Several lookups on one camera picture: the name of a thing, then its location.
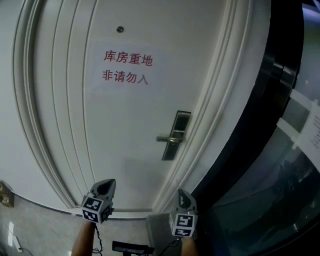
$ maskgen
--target white wall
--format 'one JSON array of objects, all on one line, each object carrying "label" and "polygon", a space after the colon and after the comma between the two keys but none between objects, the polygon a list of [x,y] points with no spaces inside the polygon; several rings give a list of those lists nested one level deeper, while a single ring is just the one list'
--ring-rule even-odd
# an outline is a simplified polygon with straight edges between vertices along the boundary
[{"label": "white wall", "polygon": [[0,180],[26,199],[64,210],[66,205],[47,181],[29,147],[15,100],[13,45],[23,2],[0,1]]},{"label": "white wall", "polygon": [[244,57],[228,104],[203,155],[183,188],[192,192],[194,181],[205,177],[234,131],[255,86],[264,57],[270,26],[271,0],[254,0],[251,28]]}]

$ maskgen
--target door handle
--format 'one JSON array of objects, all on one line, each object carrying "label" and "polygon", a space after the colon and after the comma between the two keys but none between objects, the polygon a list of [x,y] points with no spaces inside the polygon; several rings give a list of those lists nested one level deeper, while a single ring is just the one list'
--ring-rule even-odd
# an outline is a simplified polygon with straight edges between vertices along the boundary
[{"label": "door handle", "polygon": [[157,142],[165,142],[166,148],[162,157],[163,161],[172,161],[175,159],[180,144],[185,139],[186,130],[191,118],[190,112],[178,111],[170,136],[158,136]]},{"label": "door handle", "polygon": [[157,142],[167,142],[167,143],[176,143],[179,144],[184,141],[184,138],[180,134],[176,134],[176,137],[164,137],[158,136],[156,137]]}]

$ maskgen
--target glass panel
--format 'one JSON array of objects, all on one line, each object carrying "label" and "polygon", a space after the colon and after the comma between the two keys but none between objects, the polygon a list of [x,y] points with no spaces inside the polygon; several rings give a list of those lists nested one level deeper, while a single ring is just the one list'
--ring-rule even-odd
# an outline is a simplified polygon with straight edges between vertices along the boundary
[{"label": "glass panel", "polygon": [[[305,37],[295,89],[320,100],[320,14],[304,9]],[[301,132],[309,111],[291,100],[283,119]],[[320,172],[276,129],[236,185],[203,215],[218,255],[246,256],[287,239],[320,214]]]}]

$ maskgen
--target white power adapter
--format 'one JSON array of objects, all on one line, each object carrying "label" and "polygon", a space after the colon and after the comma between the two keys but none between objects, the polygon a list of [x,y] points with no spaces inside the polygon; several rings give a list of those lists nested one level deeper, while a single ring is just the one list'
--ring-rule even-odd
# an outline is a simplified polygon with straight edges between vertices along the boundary
[{"label": "white power adapter", "polygon": [[13,237],[13,244],[14,244],[15,248],[17,249],[18,253],[23,252],[21,249],[20,243],[18,241],[18,238],[16,236]]}]

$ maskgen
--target black and white marker cube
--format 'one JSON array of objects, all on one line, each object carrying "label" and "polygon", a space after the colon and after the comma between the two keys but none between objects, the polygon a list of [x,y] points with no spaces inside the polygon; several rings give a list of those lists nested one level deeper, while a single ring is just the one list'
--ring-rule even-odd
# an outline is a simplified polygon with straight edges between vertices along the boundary
[{"label": "black and white marker cube", "polygon": [[99,224],[104,222],[102,218],[102,212],[105,210],[103,200],[87,196],[84,198],[81,208],[83,212],[83,218],[87,221]]},{"label": "black and white marker cube", "polygon": [[170,227],[175,237],[190,238],[193,236],[198,216],[192,214],[171,213]]}]

